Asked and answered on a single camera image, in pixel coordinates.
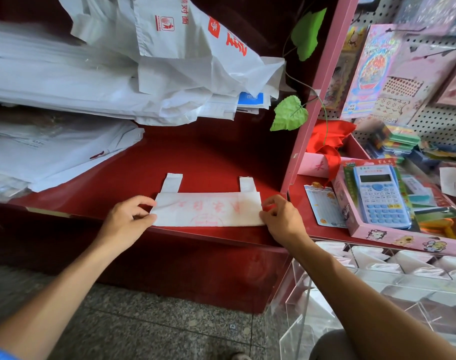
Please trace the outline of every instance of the shoe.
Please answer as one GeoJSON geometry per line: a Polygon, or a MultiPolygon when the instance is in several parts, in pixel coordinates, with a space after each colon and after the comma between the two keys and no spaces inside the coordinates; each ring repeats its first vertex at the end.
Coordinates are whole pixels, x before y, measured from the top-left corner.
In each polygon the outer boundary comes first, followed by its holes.
{"type": "Polygon", "coordinates": [[[238,354],[233,355],[231,357],[231,360],[252,360],[252,358],[243,352],[239,352],[238,354]]]}

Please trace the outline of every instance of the granite floor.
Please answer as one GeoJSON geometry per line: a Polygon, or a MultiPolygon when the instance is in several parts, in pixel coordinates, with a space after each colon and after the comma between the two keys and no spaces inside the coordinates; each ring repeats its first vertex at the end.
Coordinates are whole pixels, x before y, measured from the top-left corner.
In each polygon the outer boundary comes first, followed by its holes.
{"type": "MultiPolygon", "coordinates": [[[[0,266],[0,321],[51,278],[0,266]]],[[[264,338],[262,315],[95,284],[50,359],[264,360],[264,338]]]]}

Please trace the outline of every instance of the artificial leaf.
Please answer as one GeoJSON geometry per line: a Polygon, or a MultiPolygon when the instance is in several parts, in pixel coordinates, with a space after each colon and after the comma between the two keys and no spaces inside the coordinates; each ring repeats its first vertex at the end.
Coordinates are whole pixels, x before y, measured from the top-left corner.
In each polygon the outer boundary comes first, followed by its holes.
{"type": "Polygon", "coordinates": [[[285,98],[275,108],[275,120],[271,132],[278,130],[295,130],[308,120],[308,111],[294,94],[285,98]]]}
{"type": "Polygon", "coordinates": [[[312,55],[318,45],[318,31],[325,17],[324,8],[318,12],[308,11],[295,25],[291,32],[291,41],[297,47],[298,58],[303,62],[312,55]]]}

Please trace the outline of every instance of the calculator keypad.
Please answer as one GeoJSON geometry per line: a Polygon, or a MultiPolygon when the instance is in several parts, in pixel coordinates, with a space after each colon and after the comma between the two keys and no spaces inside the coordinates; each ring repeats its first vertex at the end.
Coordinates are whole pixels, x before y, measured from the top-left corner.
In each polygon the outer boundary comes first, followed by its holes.
{"type": "Polygon", "coordinates": [[[362,184],[360,191],[367,206],[369,220],[371,223],[408,223],[403,215],[403,206],[399,203],[397,188],[393,183],[362,184]]]}

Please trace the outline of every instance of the person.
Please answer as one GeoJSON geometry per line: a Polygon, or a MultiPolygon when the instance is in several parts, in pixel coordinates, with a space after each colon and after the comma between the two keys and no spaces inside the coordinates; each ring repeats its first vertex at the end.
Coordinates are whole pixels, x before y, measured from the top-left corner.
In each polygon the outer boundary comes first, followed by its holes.
{"type": "MultiPolygon", "coordinates": [[[[46,359],[93,283],[119,254],[151,226],[156,215],[136,196],[108,214],[87,250],[51,284],[0,325],[0,360],[46,359]]],[[[344,330],[323,335],[310,360],[456,360],[456,349],[416,321],[319,248],[297,209],[280,195],[263,203],[260,217],[273,238],[303,266],[344,330]]],[[[235,360],[249,360],[236,354],[235,360]]]]}

